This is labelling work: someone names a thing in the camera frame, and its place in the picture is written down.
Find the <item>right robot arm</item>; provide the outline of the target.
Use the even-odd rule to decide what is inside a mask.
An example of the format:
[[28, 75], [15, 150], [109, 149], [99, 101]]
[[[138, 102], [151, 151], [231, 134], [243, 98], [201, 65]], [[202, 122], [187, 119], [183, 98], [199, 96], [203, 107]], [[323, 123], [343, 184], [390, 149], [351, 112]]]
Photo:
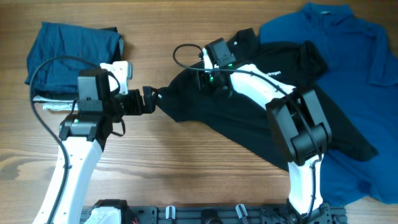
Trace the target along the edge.
[[253, 63], [237, 61], [222, 38], [205, 45], [199, 57], [204, 63], [201, 84], [220, 86], [225, 77], [234, 90], [265, 109], [274, 144], [289, 167], [289, 222], [320, 218], [325, 208], [320, 167], [331, 129], [316, 93], [282, 83]]

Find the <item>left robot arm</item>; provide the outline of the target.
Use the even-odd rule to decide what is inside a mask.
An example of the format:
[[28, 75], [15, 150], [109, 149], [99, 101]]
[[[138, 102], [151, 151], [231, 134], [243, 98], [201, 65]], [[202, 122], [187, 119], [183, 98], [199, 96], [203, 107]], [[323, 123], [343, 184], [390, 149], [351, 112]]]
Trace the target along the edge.
[[123, 124], [123, 116], [154, 112], [155, 88], [122, 94], [120, 86], [110, 88], [112, 76], [103, 68], [80, 71], [78, 99], [72, 107], [77, 113], [60, 123], [56, 167], [34, 223], [79, 223], [92, 173], [108, 136], [114, 134], [113, 125]]

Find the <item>blue polo shirt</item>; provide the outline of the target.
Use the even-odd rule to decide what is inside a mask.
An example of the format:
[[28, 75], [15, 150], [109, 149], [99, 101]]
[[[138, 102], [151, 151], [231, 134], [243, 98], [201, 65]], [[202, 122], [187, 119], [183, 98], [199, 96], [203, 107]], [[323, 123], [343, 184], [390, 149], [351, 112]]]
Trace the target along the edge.
[[261, 26], [259, 40], [315, 44], [328, 65], [317, 81], [377, 154], [360, 162], [336, 149], [324, 156], [321, 192], [333, 205], [365, 196], [397, 202], [397, 58], [385, 29], [347, 5], [308, 3]]

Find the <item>black polo shirt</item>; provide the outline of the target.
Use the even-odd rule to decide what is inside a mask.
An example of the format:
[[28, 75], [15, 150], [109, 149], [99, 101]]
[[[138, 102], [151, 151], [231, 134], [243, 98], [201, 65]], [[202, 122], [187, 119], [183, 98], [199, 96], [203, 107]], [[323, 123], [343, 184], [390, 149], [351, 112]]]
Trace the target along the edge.
[[[315, 90], [332, 132], [328, 148], [356, 162], [371, 160], [377, 149], [352, 124], [315, 80], [327, 65], [309, 40], [260, 43], [253, 29], [238, 31], [226, 43], [238, 62], [254, 64], [275, 81]], [[271, 164], [287, 170], [287, 162], [274, 145], [265, 104], [238, 92], [222, 76], [213, 84], [199, 84], [196, 75], [203, 63], [179, 73], [167, 87], [159, 88], [156, 105], [176, 122], [199, 121], [249, 149]]]

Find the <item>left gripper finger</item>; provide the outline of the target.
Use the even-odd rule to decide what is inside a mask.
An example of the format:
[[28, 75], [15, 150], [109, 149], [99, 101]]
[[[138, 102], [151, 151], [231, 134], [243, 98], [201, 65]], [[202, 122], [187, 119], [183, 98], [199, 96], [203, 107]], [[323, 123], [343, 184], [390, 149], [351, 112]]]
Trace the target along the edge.
[[153, 113], [156, 108], [156, 100], [144, 98], [144, 113]]
[[142, 87], [143, 92], [144, 92], [144, 98], [157, 98], [159, 95], [159, 90], [157, 88], [151, 87], [151, 86], [143, 86]]

